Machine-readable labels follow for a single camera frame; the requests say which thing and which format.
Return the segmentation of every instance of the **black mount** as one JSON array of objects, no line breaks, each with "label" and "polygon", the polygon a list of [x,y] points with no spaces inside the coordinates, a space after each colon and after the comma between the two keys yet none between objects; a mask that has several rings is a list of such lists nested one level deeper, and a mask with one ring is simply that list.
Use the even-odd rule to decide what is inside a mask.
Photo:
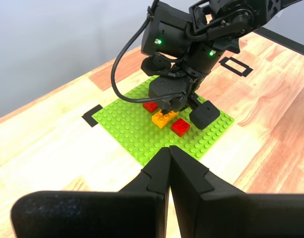
[{"label": "black mount", "polygon": [[304,194],[245,194],[176,146],[119,192],[36,192],[11,219],[18,238],[164,238],[169,187],[182,238],[304,238]]}]

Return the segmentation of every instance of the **black corner marker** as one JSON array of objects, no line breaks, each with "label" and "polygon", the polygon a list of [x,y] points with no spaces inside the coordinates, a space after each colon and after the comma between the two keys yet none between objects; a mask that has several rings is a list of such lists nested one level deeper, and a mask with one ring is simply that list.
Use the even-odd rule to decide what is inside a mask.
[{"label": "black corner marker", "polygon": [[98,122],[93,119],[93,114],[99,112],[102,109],[101,105],[95,106],[93,109],[90,109],[88,112],[86,112],[82,118],[91,126],[94,127],[95,125],[98,124]]},{"label": "black corner marker", "polygon": [[[227,65],[227,62],[231,60],[235,63],[237,63],[238,65],[244,67],[246,70],[243,71],[243,72],[240,72],[238,70],[236,70],[235,68]],[[248,65],[246,65],[245,63],[242,63],[240,62],[239,60],[235,59],[235,58],[228,58],[228,57],[225,57],[223,58],[220,62],[219,62],[223,67],[225,67],[226,69],[230,70],[231,72],[234,72],[235,74],[239,75],[240,77],[247,77],[252,71],[253,69],[250,68]]]}]

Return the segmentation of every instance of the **lego brick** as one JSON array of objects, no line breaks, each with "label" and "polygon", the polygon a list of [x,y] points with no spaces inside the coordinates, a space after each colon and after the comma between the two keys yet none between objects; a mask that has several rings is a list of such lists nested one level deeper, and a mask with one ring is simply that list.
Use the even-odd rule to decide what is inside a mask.
[{"label": "lego brick", "polygon": [[176,122],[173,123],[171,130],[179,137],[182,137],[190,129],[190,127],[191,125],[189,125],[183,119],[179,118]]},{"label": "lego brick", "polygon": [[163,115],[160,110],[152,116],[152,121],[155,125],[157,125],[160,129],[162,129],[177,115],[178,113],[174,111],[171,111],[168,114]]},{"label": "lego brick", "polygon": [[158,105],[155,102],[143,103],[142,106],[149,112],[154,113],[158,109]]},{"label": "lego brick", "polygon": [[[148,79],[126,94],[131,98],[148,97]],[[93,115],[93,118],[125,148],[135,160],[145,166],[162,147],[176,145],[197,160],[221,137],[234,122],[230,116],[220,111],[220,117],[204,130],[198,130],[189,120],[191,109],[179,113],[178,118],[191,125],[189,131],[179,137],[172,130],[172,123],[163,129],[151,121],[151,114],[141,104],[133,104],[117,99]]]}]

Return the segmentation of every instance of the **black cable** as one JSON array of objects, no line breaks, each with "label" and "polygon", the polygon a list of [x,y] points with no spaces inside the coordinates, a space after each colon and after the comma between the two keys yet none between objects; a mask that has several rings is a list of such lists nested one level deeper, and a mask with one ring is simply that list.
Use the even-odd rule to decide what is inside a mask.
[{"label": "black cable", "polygon": [[[154,0],[152,6],[155,8],[157,3],[158,3],[158,0]],[[119,92],[118,88],[117,88],[117,84],[116,84],[116,81],[115,81],[115,73],[116,73],[116,69],[118,67],[118,64],[119,64],[121,58],[123,57],[123,55],[129,49],[129,47],[133,44],[133,42],[138,38],[138,36],[140,36],[140,34],[147,27],[147,25],[149,24],[149,22],[150,22],[150,16],[148,15],[147,18],[146,18],[146,20],[144,21],[143,25],[140,27],[140,29],[133,35],[133,37],[123,47],[123,49],[121,50],[121,52],[117,56],[115,62],[113,63],[112,70],[111,70],[110,79],[111,79],[111,85],[112,85],[112,88],[113,88],[115,94],[120,99],[122,99],[123,101],[129,102],[129,103],[150,103],[150,102],[155,102],[155,101],[159,101],[159,100],[162,100],[162,99],[168,99],[168,98],[182,98],[182,95],[180,93],[173,93],[173,94],[163,95],[163,96],[159,96],[159,97],[155,97],[155,98],[139,98],[139,99],[134,99],[134,98],[128,98],[128,97],[122,95]]]},{"label": "black cable", "polygon": [[193,42],[201,42],[207,40],[207,33],[203,33],[201,35],[192,35],[191,34],[191,23],[187,23],[185,34],[187,38]]}]

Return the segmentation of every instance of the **green lego baseplate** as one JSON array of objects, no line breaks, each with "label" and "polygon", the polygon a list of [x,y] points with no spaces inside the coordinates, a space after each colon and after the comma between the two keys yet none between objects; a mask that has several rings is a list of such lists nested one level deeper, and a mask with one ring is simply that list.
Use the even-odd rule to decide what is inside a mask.
[{"label": "green lego baseplate", "polygon": [[[149,83],[152,77],[126,94],[130,98],[147,98]],[[142,104],[128,103],[117,99],[93,115],[109,134],[115,138],[142,166],[162,147],[176,145],[199,160],[208,149],[222,136],[234,122],[234,119],[220,111],[220,117],[204,130],[199,130],[189,120],[191,109],[180,112],[168,125],[160,129],[151,120],[152,115],[143,108]],[[184,119],[191,127],[189,131],[179,137],[171,126],[178,118]]]}]

